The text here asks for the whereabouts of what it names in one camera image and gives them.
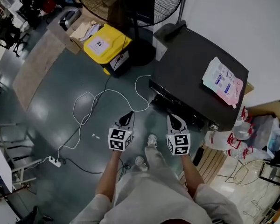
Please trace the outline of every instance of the wooden pallet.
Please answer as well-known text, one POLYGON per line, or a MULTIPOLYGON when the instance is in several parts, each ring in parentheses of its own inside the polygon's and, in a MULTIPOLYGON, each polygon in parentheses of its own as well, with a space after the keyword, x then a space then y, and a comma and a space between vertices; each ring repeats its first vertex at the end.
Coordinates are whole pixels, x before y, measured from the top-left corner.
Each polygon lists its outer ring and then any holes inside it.
MULTIPOLYGON (((210 184, 224 164, 227 156, 225 156, 222 151, 211 149, 205 144, 203 144, 202 148, 204 152, 196 168, 204 182, 210 184)), ((181 175, 180 181, 182 184, 186 183, 184 174, 181 175)))

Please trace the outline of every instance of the pink and white package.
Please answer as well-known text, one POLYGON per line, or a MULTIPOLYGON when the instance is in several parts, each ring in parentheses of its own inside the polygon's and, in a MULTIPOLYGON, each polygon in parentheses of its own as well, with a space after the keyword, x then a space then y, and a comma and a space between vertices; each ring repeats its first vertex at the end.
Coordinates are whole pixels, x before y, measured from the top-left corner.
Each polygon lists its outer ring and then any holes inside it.
POLYGON ((204 76, 203 84, 212 89, 228 105, 236 108, 243 81, 236 78, 234 74, 215 57, 209 64, 204 76))

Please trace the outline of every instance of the white cube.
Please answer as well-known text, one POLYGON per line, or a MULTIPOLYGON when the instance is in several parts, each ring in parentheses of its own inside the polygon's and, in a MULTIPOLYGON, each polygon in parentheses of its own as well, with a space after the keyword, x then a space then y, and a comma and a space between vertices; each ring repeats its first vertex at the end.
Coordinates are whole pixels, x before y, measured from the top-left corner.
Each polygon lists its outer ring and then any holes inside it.
POLYGON ((190 134, 168 134, 167 146, 172 155, 188 154, 190 151, 190 134))
POLYGON ((109 128, 108 143, 110 149, 125 151, 131 142, 132 131, 109 128))

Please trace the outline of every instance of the fan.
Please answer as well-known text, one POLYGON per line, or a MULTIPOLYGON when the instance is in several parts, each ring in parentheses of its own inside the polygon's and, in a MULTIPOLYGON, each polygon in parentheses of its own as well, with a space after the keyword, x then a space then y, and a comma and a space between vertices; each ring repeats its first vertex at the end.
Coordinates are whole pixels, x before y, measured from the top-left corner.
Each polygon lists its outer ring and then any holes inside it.
POLYGON ((126 33, 134 27, 135 40, 131 44, 134 65, 145 65, 153 60, 155 49, 140 39, 139 27, 164 21, 178 8, 181 0, 79 0, 85 8, 118 30, 126 33))

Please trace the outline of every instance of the green floor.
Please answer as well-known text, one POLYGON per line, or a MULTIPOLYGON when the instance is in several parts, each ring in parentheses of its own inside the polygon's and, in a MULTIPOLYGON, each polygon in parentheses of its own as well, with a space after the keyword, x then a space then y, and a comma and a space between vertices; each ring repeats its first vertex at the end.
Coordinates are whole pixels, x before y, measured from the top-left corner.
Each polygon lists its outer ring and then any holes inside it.
MULTIPOLYGON (((93 94, 101 92, 108 76, 84 52, 74 55, 64 50, 39 86, 28 111, 24 112, 12 90, 12 82, 22 62, 11 51, 6 51, 0 62, 0 79, 7 85, 6 91, 0 96, 0 123, 22 122, 23 126, 17 127, 17 130, 2 130, 5 140, 20 139, 27 132, 29 140, 26 142, 34 144, 33 159, 43 159, 54 154, 78 128, 72 116, 76 98, 86 91, 93 94)), ((146 108, 147 104, 136 94, 134 84, 137 77, 152 74, 155 62, 144 67, 132 67, 118 79, 111 78, 107 88, 125 95, 133 109, 146 108)), ((141 78, 137 89, 145 99, 151 101, 154 94, 148 87, 148 80, 148 77, 141 78)), ((75 114, 80 120, 89 112, 91 103, 90 96, 77 103, 75 114)), ((104 171, 111 155, 107 144, 109 127, 129 111, 127 102, 119 94, 110 91, 104 93, 92 117, 82 128, 77 148, 64 148, 60 152, 61 157, 70 158, 89 171, 104 171)), ((132 164, 137 155, 144 155, 147 137, 154 133, 158 137, 158 149, 168 165, 177 174, 181 172, 180 157, 172 156, 166 145, 165 114, 153 107, 136 113, 133 131, 133 142, 122 155, 124 162, 132 164)), ((196 152, 203 136, 204 132, 191 132, 192 154, 196 152)), ((73 147, 77 140, 76 133, 67 145, 73 147)), ((37 205, 41 214, 51 216, 58 224, 69 223, 85 207, 94 197, 100 178, 100 175, 79 170, 70 162, 57 168, 46 161, 31 170, 37 176, 37 180, 31 183, 31 190, 36 195, 24 190, 9 200, 22 216, 37 205)))

